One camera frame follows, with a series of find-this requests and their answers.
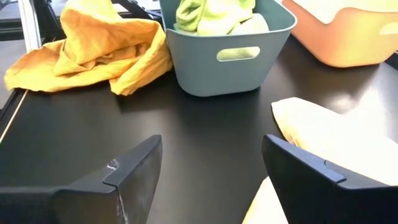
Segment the light green towel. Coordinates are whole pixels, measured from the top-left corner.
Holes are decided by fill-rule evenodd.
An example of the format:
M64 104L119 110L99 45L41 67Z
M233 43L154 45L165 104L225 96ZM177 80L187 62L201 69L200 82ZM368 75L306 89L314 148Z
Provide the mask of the light green towel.
M199 35L197 32L189 32L185 30L181 30L178 24L174 24L174 29L177 32L181 32L183 34L189 35ZM247 21L244 21L242 24L238 23L233 30L229 33L232 35L238 34L258 34L269 32L269 28L266 20L263 18L261 14L253 14L253 17ZM258 47L241 47L237 49L224 49L221 50L217 59L220 61L225 60L237 60L242 58L253 58L257 56L260 52Z
M225 35L252 17L256 0L182 0L176 12L181 30Z

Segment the black table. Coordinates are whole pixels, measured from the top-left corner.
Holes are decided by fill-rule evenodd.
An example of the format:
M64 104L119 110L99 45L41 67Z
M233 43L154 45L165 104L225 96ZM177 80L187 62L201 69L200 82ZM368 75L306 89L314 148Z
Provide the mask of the black table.
M327 67L291 37L263 86L248 93L197 98L178 87L173 72L129 97L115 96L107 83L54 94L16 91L2 116L0 185L69 183L161 134L162 171L148 223L241 223L267 176L262 137L280 136L271 103L291 96L398 141L396 70L385 63Z

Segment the orange basket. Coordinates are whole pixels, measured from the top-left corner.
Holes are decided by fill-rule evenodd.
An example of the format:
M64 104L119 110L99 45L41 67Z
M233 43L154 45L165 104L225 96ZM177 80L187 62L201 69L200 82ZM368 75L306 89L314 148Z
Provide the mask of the orange basket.
M367 0L373 1L367 10L329 1L283 0L298 19L293 35L321 62L334 67L372 65L398 49L398 0Z

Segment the gray-blue plastic basket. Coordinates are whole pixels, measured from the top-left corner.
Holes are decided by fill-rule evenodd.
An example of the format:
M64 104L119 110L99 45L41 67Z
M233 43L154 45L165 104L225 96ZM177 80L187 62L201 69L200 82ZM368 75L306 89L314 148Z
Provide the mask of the gray-blue plastic basket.
M268 33L194 36L174 31L180 0L160 0L167 43L178 84L195 96L214 96L254 90L262 85L297 18L274 0L256 0L255 13L268 23ZM220 50L259 47L257 57L220 62Z

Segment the plastic container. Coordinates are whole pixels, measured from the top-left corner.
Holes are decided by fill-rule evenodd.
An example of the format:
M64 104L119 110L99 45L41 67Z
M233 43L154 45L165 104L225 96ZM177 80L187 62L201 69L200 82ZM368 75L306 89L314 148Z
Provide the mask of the plastic container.
M293 35L334 67L372 65L398 49L398 0L283 0L298 19Z
M195 96L214 96L254 90L262 85L284 46L296 17L274 0L257 0L255 13L264 16L268 33L192 36L175 32L175 11L180 0L160 0L167 43L181 88ZM220 62L223 49L259 47L257 57Z

